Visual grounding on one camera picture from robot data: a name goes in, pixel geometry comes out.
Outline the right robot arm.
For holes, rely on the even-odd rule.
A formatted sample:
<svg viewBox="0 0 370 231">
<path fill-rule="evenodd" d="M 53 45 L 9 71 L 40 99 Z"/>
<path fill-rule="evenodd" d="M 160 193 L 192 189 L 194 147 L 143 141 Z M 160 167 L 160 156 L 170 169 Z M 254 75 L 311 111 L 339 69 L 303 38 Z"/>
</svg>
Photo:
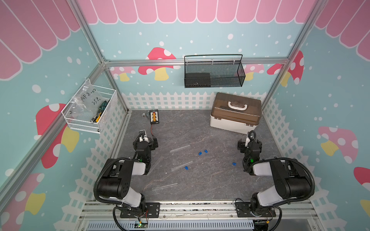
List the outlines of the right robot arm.
<svg viewBox="0 0 370 231">
<path fill-rule="evenodd" d="M 274 208 L 307 200 L 314 194 L 315 179 L 304 164 L 287 157 L 260 158 L 262 142 L 255 131 L 248 133 L 246 141 L 239 140 L 237 149 L 244 154 L 244 172 L 273 179 L 273 186 L 252 195 L 248 208 L 252 216 L 271 215 Z"/>
</svg>

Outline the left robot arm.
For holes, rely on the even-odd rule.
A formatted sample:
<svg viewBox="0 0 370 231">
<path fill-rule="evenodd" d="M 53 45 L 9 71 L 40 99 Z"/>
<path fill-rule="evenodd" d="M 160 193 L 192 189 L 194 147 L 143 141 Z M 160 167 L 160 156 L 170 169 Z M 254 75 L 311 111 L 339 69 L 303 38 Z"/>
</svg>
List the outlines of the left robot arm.
<svg viewBox="0 0 370 231">
<path fill-rule="evenodd" d="M 145 196 L 130 186 L 131 179 L 132 176 L 144 176 L 150 172 L 151 152 L 158 147 L 154 135 L 149 137 L 145 130 L 139 131 L 133 142 L 133 158 L 109 158 L 106 161 L 93 187 L 94 198 L 142 217 L 147 211 Z"/>
</svg>

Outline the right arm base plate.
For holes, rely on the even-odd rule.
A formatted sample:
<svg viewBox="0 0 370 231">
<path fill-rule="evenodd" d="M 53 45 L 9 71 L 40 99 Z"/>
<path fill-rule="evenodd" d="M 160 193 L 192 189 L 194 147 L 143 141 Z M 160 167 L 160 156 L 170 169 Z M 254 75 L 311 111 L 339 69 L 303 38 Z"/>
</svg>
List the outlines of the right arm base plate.
<svg viewBox="0 0 370 231">
<path fill-rule="evenodd" d="M 276 212 L 273 207 L 251 206 L 250 202 L 235 202 L 237 216 L 239 218 L 274 218 Z"/>
</svg>

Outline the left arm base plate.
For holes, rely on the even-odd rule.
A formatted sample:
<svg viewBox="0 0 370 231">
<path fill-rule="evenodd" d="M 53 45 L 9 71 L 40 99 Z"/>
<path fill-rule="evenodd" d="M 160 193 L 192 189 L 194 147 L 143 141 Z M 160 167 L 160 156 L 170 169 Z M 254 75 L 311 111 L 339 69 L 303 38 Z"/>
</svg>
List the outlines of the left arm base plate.
<svg viewBox="0 0 370 231">
<path fill-rule="evenodd" d="M 124 208 L 119 217 L 120 218 L 158 218 L 160 213 L 160 203 L 146 203 L 142 210 L 140 207 L 132 208 L 131 210 Z"/>
</svg>

